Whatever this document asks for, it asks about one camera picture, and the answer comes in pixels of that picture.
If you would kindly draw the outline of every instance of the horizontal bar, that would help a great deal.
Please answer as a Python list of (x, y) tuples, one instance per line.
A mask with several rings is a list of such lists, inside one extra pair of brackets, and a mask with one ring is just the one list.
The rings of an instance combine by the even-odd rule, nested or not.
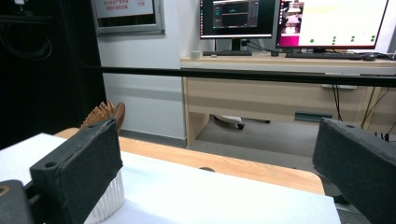
[(0, 23), (51, 24), (52, 17), (0, 15)]
[(166, 77), (204, 77), (220, 79), (396, 87), (396, 76), (325, 76), (321, 73), (293, 73), (270, 71), (236, 71), (219, 69), (158, 69), (132, 67), (103, 67), (82, 65), (83, 69), (102, 73), (152, 75)]

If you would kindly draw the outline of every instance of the white paper sign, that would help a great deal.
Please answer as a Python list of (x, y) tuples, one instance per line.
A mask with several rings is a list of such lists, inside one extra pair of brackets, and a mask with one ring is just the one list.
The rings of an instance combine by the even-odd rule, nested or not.
[(94, 0), (96, 18), (153, 14), (152, 0)]

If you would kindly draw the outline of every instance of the monitor screen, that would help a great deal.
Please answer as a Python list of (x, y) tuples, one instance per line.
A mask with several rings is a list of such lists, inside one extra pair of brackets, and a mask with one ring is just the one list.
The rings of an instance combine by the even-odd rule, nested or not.
[(271, 38), (276, 0), (201, 0), (200, 37)]
[(388, 0), (280, 0), (278, 49), (374, 49)]

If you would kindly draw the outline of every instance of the wall-mounted sign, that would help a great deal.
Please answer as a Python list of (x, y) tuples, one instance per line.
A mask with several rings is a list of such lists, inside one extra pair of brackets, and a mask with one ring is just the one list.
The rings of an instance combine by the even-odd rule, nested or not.
[(162, 0), (92, 0), (97, 34), (164, 33)]

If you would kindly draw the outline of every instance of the hair brush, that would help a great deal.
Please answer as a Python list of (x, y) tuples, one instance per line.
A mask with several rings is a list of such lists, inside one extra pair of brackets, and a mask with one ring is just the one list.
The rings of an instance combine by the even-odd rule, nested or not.
[(114, 107), (110, 100), (107, 100), (107, 105), (102, 102), (96, 106), (87, 118), (82, 122), (80, 129), (90, 126), (91, 124), (103, 119), (115, 119), (117, 123), (117, 131), (120, 131), (125, 117), (125, 104), (123, 102)]

